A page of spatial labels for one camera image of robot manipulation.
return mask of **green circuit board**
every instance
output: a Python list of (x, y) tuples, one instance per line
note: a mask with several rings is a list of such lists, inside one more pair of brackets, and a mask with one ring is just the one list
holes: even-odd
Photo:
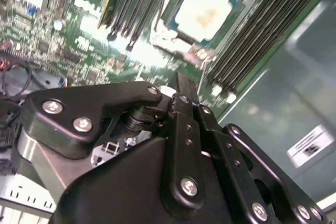
[[(6, 17), (0, 20), (0, 39), (11, 39), (13, 54), (28, 58), (47, 71), (61, 72), (72, 86), (135, 80), (161, 86), (166, 85), (176, 71), (198, 83), (202, 74), (199, 68), (150, 43), (152, 22), (158, 11), (154, 7), (161, 1), (153, 2), (153, 10), (131, 52), (125, 50), (127, 38), (108, 41), (105, 28), (98, 28), (104, 7), (107, 4), (112, 7), (116, 0), (48, 0), (46, 7), (32, 14), (27, 14), (27, 2), (6, 0)], [(167, 1), (163, 20), (178, 1)], [(253, 12), (260, 1), (255, 0), (247, 13)], [(233, 10), (209, 43), (210, 48), (221, 51), (227, 45), (220, 44), (223, 37), (230, 39), (241, 29), (243, 24), (237, 18), (244, 8), (242, 0), (235, 0)], [(62, 21), (60, 31), (55, 30), (56, 20)], [(228, 34), (234, 25), (235, 29)], [(211, 95), (207, 85), (202, 86), (200, 99), (216, 115), (227, 106), (224, 98)]]

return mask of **gray metal surface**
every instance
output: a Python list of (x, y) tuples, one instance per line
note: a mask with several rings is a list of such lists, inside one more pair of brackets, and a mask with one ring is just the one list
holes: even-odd
[(55, 203), (71, 182), (92, 169), (91, 157), (80, 160), (64, 158), (28, 136), (23, 128), (17, 149), (31, 162)]
[(336, 0), (322, 0), (220, 124), (239, 125), (312, 199), (336, 191), (335, 142), (296, 168), (287, 150), (318, 125), (336, 137)]

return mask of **black cable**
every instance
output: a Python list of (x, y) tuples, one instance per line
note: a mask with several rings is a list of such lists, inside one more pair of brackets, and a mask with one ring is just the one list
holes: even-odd
[[(28, 73), (28, 78), (25, 84), (23, 85), (22, 89), (17, 94), (10, 95), (7, 89), (7, 84), (5, 83), (5, 76), (6, 76), (6, 73), (9, 72), (14, 66), (20, 66), (24, 68)], [(23, 62), (18, 61), (18, 62), (15, 62), (14, 64), (6, 65), (5, 69), (3, 70), (3, 75), (2, 75), (2, 89), (5, 92), (6, 97), (11, 100), (17, 100), (18, 97), (21, 97), (22, 93), (25, 92), (25, 90), (28, 88), (31, 82), (32, 76), (33, 76), (32, 70), (30, 69), (28, 65), (24, 64)]]

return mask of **electronic component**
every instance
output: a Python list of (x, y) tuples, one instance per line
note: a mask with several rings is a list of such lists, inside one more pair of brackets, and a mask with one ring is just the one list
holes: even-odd
[(37, 49), (40, 50), (41, 52), (47, 53), (49, 51), (49, 43), (46, 43), (42, 40), (38, 42)]
[(32, 5), (32, 6), (28, 6), (27, 8), (27, 14), (28, 15), (33, 15), (37, 12), (37, 8), (36, 6)]
[(86, 75), (86, 78), (89, 81), (95, 81), (97, 79), (97, 76), (98, 76), (98, 73), (90, 69), (88, 71), (88, 74)]
[(7, 21), (7, 0), (0, 0), (0, 19)]
[(81, 57), (78, 54), (70, 51), (69, 49), (65, 50), (65, 52), (63, 53), (63, 57), (74, 63), (79, 63), (81, 60)]
[(54, 29), (55, 31), (61, 31), (65, 27), (65, 20), (58, 19), (54, 21)]

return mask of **black metal bracket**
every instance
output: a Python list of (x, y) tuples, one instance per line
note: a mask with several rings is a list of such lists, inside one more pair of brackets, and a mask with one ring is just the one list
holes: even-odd
[[(41, 90), (26, 99), (21, 121), (30, 137), (64, 157), (80, 159), (90, 155), (104, 135), (101, 126), (105, 118), (111, 117), (111, 126), (115, 126), (127, 109), (157, 105), (161, 100), (159, 90), (145, 81)], [(48, 101), (57, 102), (61, 111), (47, 112), (43, 105)], [(92, 125), (88, 132), (74, 127), (75, 119), (80, 118)]]
[(201, 170), (201, 139), (198, 123), (193, 119), (191, 100), (176, 93), (169, 111), (169, 134), (164, 155), (161, 200), (179, 219), (197, 213), (205, 201)]
[(321, 223), (327, 217), (317, 204), (284, 173), (273, 160), (237, 125), (223, 128), (230, 135), (243, 155), (253, 167), (250, 168), (262, 198), (268, 208), (283, 223)]
[[(203, 105), (195, 108), (200, 122), (202, 149), (214, 160), (232, 219), (237, 223), (272, 223), (260, 192), (232, 137), (222, 133), (212, 111)], [(259, 207), (256, 216), (253, 208)]]

